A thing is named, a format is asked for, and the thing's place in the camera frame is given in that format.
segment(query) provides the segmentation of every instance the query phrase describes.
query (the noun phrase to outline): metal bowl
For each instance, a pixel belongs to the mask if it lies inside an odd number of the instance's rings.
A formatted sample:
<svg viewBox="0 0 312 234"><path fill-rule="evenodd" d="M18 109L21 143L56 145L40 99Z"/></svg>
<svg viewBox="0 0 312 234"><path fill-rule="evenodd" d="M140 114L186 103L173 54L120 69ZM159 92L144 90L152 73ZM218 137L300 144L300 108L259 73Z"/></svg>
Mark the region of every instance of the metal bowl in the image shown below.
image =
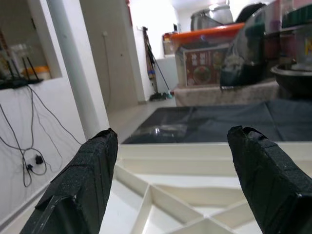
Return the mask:
<svg viewBox="0 0 312 234"><path fill-rule="evenodd" d="M294 98L312 98L312 72L292 70L290 64L275 66L271 72Z"/></svg>

